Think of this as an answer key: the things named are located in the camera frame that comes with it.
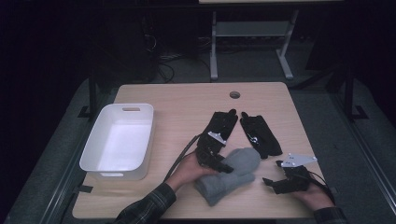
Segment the white storage tray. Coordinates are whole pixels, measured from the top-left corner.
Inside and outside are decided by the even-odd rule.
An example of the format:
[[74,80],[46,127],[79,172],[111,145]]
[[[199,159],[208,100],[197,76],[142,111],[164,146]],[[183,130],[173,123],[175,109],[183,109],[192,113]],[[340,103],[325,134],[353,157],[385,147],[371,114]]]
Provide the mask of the white storage tray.
[[99,179],[142,179],[149,168],[154,109],[149,104],[105,106],[79,165]]

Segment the black cable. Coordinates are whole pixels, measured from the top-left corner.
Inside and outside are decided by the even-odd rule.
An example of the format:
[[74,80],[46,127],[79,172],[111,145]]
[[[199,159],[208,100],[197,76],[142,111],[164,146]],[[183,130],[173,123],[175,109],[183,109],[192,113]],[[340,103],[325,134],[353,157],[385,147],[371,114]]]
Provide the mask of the black cable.
[[321,181],[323,181],[323,183],[324,183],[326,186],[329,187],[329,185],[326,183],[326,181],[325,181],[320,175],[317,175],[317,174],[315,174],[314,172],[310,172],[310,171],[308,171],[308,173],[311,174],[311,175],[315,175],[315,176],[319,177],[319,178],[321,179]]
[[166,74],[163,72],[163,70],[159,67],[158,68],[158,73],[160,74],[160,76],[163,78],[163,81],[165,83],[171,82],[173,81],[173,78],[175,76],[175,69],[173,69],[173,67],[169,66],[168,64],[164,64],[164,63],[159,63],[159,65],[165,66],[167,68],[169,68],[172,72],[170,77],[167,77]]
[[203,63],[204,64],[204,66],[207,68],[207,70],[210,72],[210,67],[209,67],[209,65],[204,61],[204,60],[202,60],[202,59],[197,59],[199,62],[201,62],[201,63]]
[[186,152],[190,149],[190,147],[192,146],[192,144],[194,144],[194,142],[200,137],[201,135],[195,135],[191,141],[186,145],[186,147],[183,149],[183,151],[181,151],[180,155],[178,155],[177,159],[175,160],[174,164],[172,165],[171,169],[168,171],[168,174],[166,174],[165,179],[163,180],[163,182],[165,182],[165,180],[167,180],[169,178],[169,176],[171,176],[171,174],[174,172],[174,170],[176,169],[176,167],[178,166],[178,164],[184,159],[184,155],[186,154]]

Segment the striped shirt sleeve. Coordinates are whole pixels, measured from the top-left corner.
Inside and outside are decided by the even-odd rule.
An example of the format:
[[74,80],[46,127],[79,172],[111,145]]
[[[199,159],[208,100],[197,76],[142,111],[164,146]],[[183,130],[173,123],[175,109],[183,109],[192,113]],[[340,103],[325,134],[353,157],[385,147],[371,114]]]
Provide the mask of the striped shirt sleeve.
[[165,183],[142,200],[130,204],[117,216],[115,224],[154,223],[176,201],[176,194]]

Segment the gray mitten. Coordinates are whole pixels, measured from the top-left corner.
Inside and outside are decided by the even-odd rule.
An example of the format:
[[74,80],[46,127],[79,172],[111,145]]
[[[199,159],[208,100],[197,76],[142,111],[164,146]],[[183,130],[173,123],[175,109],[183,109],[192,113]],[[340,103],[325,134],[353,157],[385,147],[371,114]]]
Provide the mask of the gray mitten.
[[222,162],[233,167],[230,174],[205,175],[195,181],[195,188],[210,206],[215,205],[233,190],[253,182],[253,172],[261,161],[260,154],[252,147],[238,148]]

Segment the person's arm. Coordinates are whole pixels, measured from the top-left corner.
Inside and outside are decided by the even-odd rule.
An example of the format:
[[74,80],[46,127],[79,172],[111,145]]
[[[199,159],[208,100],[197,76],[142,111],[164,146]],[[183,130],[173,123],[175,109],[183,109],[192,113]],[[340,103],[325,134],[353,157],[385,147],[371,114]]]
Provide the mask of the person's arm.
[[181,186],[215,173],[199,165],[194,152],[187,155],[165,182],[142,200],[123,209],[114,224],[154,223],[176,201],[175,193]]
[[310,184],[307,191],[295,191],[294,197],[314,212],[318,224],[347,224],[343,211],[336,207],[329,196],[315,184]]

